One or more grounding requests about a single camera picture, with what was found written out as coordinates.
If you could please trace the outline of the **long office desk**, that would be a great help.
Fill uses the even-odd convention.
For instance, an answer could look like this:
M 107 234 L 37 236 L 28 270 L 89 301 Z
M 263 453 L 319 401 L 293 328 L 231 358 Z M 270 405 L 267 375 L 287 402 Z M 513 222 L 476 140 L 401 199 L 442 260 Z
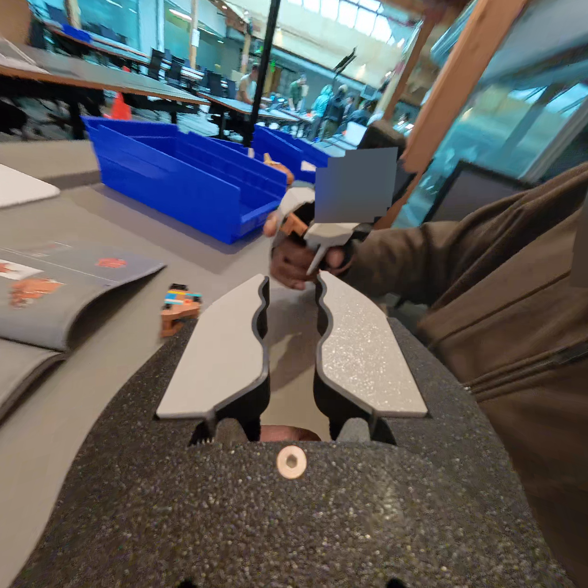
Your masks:
M 1 98 L 40 99 L 67 105 L 71 136 L 84 140 L 80 106 L 100 117 L 94 92 L 120 93 L 131 107 L 177 114 L 193 114 L 209 101 L 163 82 L 132 72 L 115 70 L 70 56 L 54 54 L 1 38 Z

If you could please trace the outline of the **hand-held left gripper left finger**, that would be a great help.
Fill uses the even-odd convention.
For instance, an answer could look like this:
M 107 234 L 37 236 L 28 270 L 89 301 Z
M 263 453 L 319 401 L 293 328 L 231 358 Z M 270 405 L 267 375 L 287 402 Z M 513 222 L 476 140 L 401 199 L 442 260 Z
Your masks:
M 156 409 L 159 420 L 198 420 L 214 435 L 226 418 L 258 439 L 270 400 L 269 278 L 256 274 L 206 308 Z

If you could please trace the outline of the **white tablet stand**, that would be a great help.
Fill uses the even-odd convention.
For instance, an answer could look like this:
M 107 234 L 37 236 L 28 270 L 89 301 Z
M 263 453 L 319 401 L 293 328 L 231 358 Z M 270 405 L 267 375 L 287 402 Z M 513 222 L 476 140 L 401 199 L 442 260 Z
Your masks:
M 1 165 L 1 209 L 53 199 L 60 193 L 47 182 Z

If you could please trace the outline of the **large blue plastic bin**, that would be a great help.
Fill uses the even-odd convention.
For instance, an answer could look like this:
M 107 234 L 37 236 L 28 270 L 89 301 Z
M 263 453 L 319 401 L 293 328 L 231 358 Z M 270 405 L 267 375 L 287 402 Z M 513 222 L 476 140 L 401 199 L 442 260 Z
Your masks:
M 82 120 L 105 186 L 222 243 L 260 229 L 287 190 L 282 171 L 173 124 Z

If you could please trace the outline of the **person's brown jacket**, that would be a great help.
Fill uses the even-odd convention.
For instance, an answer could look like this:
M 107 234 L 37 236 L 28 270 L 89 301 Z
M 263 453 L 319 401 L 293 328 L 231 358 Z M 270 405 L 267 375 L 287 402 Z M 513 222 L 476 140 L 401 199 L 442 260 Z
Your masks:
M 576 231 L 582 221 L 580 210 Z M 420 335 L 470 389 L 546 541 L 576 585 L 587 587 L 587 288 L 571 284 L 571 267 L 569 276 L 492 311 L 469 290 L 430 308 Z

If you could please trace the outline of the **wooden beam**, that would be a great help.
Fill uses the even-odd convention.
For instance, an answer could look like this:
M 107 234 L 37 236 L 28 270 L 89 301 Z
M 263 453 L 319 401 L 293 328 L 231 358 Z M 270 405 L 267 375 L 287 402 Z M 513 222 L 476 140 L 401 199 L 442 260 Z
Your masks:
M 402 197 L 376 221 L 376 229 L 393 225 L 490 60 L 528 3 L 477 1 L 408 136 L 401 160 L 405 171 L 414 177 Z

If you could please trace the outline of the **brown brick animal model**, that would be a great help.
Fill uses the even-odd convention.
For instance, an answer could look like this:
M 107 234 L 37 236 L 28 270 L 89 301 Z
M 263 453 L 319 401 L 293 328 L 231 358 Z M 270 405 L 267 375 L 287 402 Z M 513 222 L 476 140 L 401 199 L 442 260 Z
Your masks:
M 290 187 L 292 185 L 293 181 L 295 180 L 295 177 L 289 168 L 284 166 L 282 163 L 279 163 L 279 162 L 273 160 L 272 157 L 270 156 L 270 154 L 267 152 L 263 154 L 263 163 L 266 166 L 268 166 L 276 171 L 279 171 L 280 173 L 283 173 L 286 177 L 286 186 L 287 187 Z

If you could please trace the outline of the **row of black office chairs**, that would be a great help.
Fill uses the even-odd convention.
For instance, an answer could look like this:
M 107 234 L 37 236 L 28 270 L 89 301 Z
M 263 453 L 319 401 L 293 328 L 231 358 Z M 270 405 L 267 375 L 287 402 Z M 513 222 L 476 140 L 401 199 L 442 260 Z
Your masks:
M 207 96 L 236 98 L 235 82 L 224 78 L 216 71 L 195 70 L 189 66 L 187 59 L 182 60 L 168 51 L 152 49 L 148 77 L 156 80 L 163 79 L 166 84 L 192 94 L 202 92 Z

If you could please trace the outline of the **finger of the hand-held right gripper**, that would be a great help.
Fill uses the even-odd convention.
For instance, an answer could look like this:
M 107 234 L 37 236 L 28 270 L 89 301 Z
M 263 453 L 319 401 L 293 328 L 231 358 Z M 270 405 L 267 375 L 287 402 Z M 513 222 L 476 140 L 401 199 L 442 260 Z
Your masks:
M 310 227 L 315 218 L 314 187 L 290 187 L 286 191 L 276 212 L 277 231 L 279 231 L 284 218 L 291 212 L 295 213 Z
M 358 224 L 354 223 L 313 223 L 308 229 L 304 244 L 306 249 L 313 252 L 313 259 L 306 275 L 313 275 L 320 269 L 327 248 L 345 241 L 346 236 L 353 232 Z

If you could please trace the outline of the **black pole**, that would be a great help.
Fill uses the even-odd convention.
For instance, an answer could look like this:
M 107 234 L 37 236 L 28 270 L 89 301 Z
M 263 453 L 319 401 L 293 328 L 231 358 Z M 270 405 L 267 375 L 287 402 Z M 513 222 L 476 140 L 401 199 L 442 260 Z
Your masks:
M 261 110 L 261 98 L 263 95 L 263 88 L 266 81 L 270 52 L 273 45 L 273 38 L 276 30 L 277 18 L 279 9 L 281 7 L 281 1 L 271 1 L 269 7 L 268 21 L 266 23 L 266 32 L 263 40 L 263 48 L 261 55 L 261 62 L 258 67 L 258 80 L 256 82 L 256 93 L 254 95 L 254 102 L 252 110 L 249 115 L 249 121 L 243 135 L 243 145 L 247 148 L 252 146 L 252 140 L 254 137 L 255 125 L 258 121 L 258 117 Z

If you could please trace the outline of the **grey building instruction booklet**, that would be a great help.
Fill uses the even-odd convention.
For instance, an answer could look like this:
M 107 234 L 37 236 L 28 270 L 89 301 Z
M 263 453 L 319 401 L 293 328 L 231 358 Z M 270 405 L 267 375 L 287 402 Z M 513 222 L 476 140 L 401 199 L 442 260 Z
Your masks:
M 90 305 L 165 267 L 141 254 L 76 241 L 1 248 L 1 420 L 69 356 L 74 325 Z

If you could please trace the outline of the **angled brown brick plate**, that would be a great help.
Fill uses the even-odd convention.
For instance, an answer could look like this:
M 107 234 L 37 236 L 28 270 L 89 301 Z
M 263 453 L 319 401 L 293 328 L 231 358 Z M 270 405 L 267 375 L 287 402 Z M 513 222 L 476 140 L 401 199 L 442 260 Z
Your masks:
M 293 212 L 284 218 L 279 228 L 286 236 L 296 236 L 298 239 L 304 239 L 308 229 L 308 224 Z

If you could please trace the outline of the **dark framed panel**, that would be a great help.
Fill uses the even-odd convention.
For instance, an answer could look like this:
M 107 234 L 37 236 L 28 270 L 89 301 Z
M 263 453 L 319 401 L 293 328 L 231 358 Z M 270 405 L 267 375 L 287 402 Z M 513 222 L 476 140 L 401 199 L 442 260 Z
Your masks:
M 459 222 L 479 208 L 535 186 L 461 160 L 442 183 L 423 224 Z

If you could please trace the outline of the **person's right hand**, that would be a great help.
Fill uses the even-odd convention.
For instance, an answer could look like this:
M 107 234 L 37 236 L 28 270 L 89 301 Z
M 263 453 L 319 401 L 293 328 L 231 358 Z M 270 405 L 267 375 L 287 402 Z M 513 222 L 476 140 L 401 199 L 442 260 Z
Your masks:
M 313 275 L 306 275 L 313 259 L 313 252 L 306 249 L 304 239 L 298 239 L 296 236 L 286 236 L 281 231 L 277 231 L 276 211 L 268 216 L 263 227 L 263 234 L 267 238 L 273 239 L 269 272 L 276 281 L 294 290 L 304 290 L 308 282 L 316 281 L 318 270 Z

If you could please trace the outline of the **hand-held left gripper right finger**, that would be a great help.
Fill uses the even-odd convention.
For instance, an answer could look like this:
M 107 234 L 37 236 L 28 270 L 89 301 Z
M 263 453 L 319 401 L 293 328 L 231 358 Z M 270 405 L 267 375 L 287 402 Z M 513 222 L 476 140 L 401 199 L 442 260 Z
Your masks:
M 345 422 L 367 423 L 372 439 L 391 439 L 385 419 L 423 419 L 428 407 L 386 314 L 338 277 L 320 271 L 313 396 L 336 438 Z

